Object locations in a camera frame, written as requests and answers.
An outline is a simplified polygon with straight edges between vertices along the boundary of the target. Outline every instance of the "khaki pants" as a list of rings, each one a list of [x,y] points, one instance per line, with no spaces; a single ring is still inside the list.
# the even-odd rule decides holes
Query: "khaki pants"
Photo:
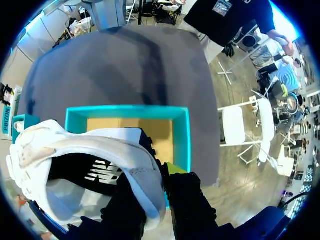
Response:
[[[208,64],[210,64],[216,58],[216,56],[218,56],[219,53],[221,53],[224,49],[224,47],[216,44],[214,41],[211,41],[207,35],[199,32],[197,29],[195,29],[193,26],[189,25],[185,21],[182,21],[178,29],[186,30],[197,35],[203,47],[203,51]]]

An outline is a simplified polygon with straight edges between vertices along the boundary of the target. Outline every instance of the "white sneaker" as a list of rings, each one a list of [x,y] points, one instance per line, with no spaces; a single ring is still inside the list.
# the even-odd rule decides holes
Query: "white sneaker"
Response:
[[[145,229],[152,230],[160,224],[166,212],[162,176],[155,159],[139,145],[139,140],[127,137],[137,135],[141,130],[122,129],[125,129],[122,133],[111,128],[72,134],[54,120],[41,122],[24,130],[11,145],[6,159],[9,173],[28,199],[36,201],[63,226],[79,222],[81,216],[100,218],[100,210],[107,206],[111,197],[67,180],[48,181],[55,157],[80,153],[109,161],[126,175],[146,213]]]

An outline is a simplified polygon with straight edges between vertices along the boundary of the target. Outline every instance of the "sign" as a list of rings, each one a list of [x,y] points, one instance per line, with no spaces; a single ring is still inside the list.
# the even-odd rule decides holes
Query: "sign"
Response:
[[[9,134],[9,122],[10,122],[10,106],[4,106],[3,116],[2,116],[2,133]]]

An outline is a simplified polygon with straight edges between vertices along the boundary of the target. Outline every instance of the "black t-shirt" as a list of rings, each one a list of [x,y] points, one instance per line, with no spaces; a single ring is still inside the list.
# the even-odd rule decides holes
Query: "black t-shirt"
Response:
[[[225,47],[239,29],[255,20],[261,33],[275,30],[273,11],[269,0],[230,0],[232,7],[225,16],[213,11],[218,0],[198,0],[184,21],[207,35],[216,44]]]

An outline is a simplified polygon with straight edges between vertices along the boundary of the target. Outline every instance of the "table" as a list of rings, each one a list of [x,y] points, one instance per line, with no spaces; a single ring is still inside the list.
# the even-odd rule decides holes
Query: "table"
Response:
[[[18,114],[65,125],[69,107],[188,107],[192,170],[202,186],[219,177],[220,128],[212,77],[202,46],[187,31],[126,26],[66,41],[34,62]]]

